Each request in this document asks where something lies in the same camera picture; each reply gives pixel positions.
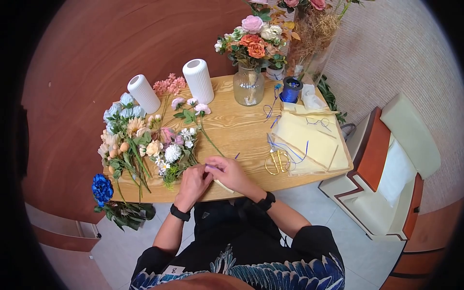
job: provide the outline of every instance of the black watch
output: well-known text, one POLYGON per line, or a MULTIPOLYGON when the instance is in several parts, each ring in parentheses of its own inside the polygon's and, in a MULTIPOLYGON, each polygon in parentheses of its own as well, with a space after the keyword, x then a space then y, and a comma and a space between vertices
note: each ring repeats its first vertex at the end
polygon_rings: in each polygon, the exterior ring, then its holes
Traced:
POLYGON ((190 212, 188 213, 183 213, 181 212, 173 203, 173 205, 171 205, 171 215, 177 217, 177 218, 180 218, 181 220, 183 221, 189 221, 190 220, 190 212))
POLYGON ((271 208, 271 203, 276 202, 276 197, 272 193, 270 193, 269 191, 266 191, 266 193, 266 199, 262 199, 256 204, 265 212, 271 208))

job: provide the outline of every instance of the tiled floor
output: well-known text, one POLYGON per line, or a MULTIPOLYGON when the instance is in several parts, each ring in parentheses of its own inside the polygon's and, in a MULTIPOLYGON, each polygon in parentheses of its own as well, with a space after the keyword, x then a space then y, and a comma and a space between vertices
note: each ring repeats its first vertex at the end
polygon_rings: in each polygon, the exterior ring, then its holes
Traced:
MULTIPOLYGON (((343 210, 319 189, 316 183, 274 193, 277 199, 301 213, 314 225, 328 226, 334 235, 346 268, 346 290, 376 290, 382 286, 403 249, 404 242, 374 242, 343 210)), ((113 289, 127 289, 135 264, 149 248, 171 204, 156 203, 156 216, 138 231, 121 231, 113 222, 102 219, 97 227, 102 239, 92 255, 113 289)), ((185 223, 179 252, 194 239, 195 222, 185 223)))

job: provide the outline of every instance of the small white pot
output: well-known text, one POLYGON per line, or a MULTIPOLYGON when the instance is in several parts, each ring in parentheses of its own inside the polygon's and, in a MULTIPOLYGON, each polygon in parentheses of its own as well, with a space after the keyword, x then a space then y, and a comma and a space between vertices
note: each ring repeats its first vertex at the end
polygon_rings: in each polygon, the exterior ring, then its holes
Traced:
POLYGON ((281 81, 284 79, 284 68, 273 70, 272 68, 266 67, 266 76, 270 80, 281 81))

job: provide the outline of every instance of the hand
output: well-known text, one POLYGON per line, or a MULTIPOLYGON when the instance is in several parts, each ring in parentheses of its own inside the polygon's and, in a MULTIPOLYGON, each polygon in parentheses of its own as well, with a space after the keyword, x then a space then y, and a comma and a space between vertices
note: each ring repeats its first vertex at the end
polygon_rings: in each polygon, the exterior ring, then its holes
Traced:
POLYGON ((191 166, 182 173, 180 190, 174 200, 174 205, 181 212, 189 212, 213 180, 211 173, 203 179, 204 173, 205 165, 203 164, 191 166))
POLYGON ((205 163, 205 172, 212 173, 214 179, 219 180, 227 188, 252 200, 259 201, 266 197, 266 192, 246 176, 236 160, 221 156, 209 156, 205 159, 205 163))

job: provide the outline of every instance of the number tag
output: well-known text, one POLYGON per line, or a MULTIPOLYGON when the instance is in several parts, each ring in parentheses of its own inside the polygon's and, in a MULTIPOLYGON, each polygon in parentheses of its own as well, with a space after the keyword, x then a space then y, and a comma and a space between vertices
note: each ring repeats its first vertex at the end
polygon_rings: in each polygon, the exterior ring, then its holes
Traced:
POLYGON ((180 274, 183 273, 184 269, 185 267, 169 265, 166 268, 166 270, 163 272, 163 275, 169 274, 169 275, 179 276, 180 274))

